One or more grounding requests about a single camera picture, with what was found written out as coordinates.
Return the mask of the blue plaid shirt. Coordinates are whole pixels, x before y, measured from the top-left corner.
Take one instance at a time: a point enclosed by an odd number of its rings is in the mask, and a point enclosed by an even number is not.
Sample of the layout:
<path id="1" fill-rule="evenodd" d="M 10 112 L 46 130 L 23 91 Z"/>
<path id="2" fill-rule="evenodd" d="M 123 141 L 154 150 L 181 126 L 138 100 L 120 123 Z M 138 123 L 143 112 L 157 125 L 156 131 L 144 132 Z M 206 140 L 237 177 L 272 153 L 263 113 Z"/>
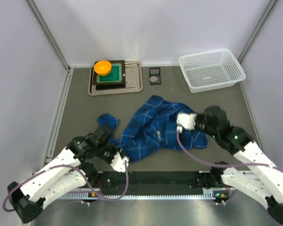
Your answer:
<path id="1" fill-rule="evenodd" d="M 205 149 L 208 140 L 203 132 L 184 130 L 176 137 L 179 113 L 193 113 L 183 103 L 174 103 L 153 95 L 133 115 L 119 140 L 111 142 L 121 148 L 130 162 L 137 162 L 160 149 Z"/>

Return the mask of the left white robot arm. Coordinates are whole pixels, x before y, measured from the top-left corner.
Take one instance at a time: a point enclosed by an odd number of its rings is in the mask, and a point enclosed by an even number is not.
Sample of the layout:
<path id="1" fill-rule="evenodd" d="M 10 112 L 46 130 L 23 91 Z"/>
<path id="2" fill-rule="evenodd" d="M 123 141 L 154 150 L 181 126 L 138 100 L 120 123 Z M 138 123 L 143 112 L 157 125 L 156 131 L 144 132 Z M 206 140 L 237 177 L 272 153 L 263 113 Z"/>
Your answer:
<path id="1" fill-rule="evenodd" d="M 110 142 L 112 134 L 108 127 L 99 126 L 93 133 L 74 137 L 33 176 L 8 185 L 4 202 L 9 202 L 12 211 L 26 224 L 35 220 L 53 201 L 80 187 L 89 186 L 102 198 L 103 194 L 94 189 L 94 185 L 99 185 L 99 173 L 89 160 L 97 157 L 120 173 L 127 173 L 129 164 L 122 148 Z"/>

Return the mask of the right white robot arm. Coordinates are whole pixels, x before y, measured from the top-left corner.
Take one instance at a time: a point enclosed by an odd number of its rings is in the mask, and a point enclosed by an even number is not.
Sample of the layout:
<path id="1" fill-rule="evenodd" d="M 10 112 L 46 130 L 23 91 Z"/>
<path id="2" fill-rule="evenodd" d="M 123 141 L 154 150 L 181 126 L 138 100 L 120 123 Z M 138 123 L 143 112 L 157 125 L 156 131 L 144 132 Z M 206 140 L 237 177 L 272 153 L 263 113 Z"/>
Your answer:
<path id="1" fill-rule="evenodd" d="M 214 138 L 256 176 L 251 178 L 231 166 L 224 169 L 222 182 L 254 199 L 283 226 L 283 172 L 262 152 L 252 136 L 243 128 L 232 126 L 225 111 L 218 106 L 193 113 L 190 124 L 192 129 Z"/>

